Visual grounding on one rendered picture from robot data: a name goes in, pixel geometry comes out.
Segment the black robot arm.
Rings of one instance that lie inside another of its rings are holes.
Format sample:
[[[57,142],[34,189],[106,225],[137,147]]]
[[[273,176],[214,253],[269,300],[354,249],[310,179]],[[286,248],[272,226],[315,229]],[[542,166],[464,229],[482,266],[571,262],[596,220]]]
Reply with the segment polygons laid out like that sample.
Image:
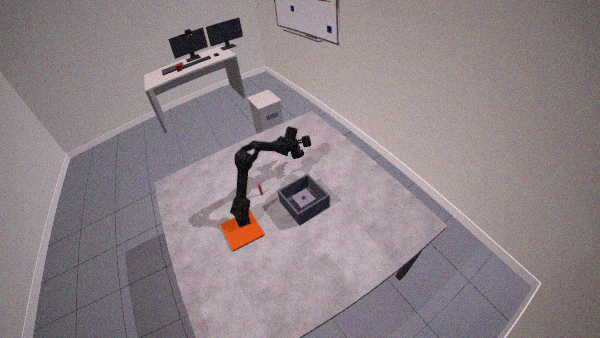
[[[275,151],[285,156],[288,156],[288,152],[291,151],[293,159],[302,157],[304,152],[300,149],[300,146],[293,150],[295,147],[293,141],[296,138],[297,130],[295,127],[288,127],[286,128],[285,137],[280,136],[272,142],[252,141],[235,153],[235,164],[238,169],[237,190],[230,213],[235,216],[239,228],[251,224],[249,217],[250,199],[246,198],[246,191],[248,171],[253,162],[258,158],[260,151]],[[253,154],[247,152],[251,149],[255,149]]]

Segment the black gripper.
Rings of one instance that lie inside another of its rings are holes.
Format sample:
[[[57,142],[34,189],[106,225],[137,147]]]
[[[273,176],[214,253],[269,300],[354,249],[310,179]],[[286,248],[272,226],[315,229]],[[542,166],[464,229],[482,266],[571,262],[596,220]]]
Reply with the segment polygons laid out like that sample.
[[[298,142],[301,141],[301,142]],[[309,147],[311,146],[311,140],[310,140],[310,136],[306,135],[306,136],[302,136],[302,139],[297,140],[297,138],[295,138],[295,140],[293,141],[295,144],[295,147],[293,150],[296,150],[296,148],[299,146],[300,143],[303,143],[304,147]]]

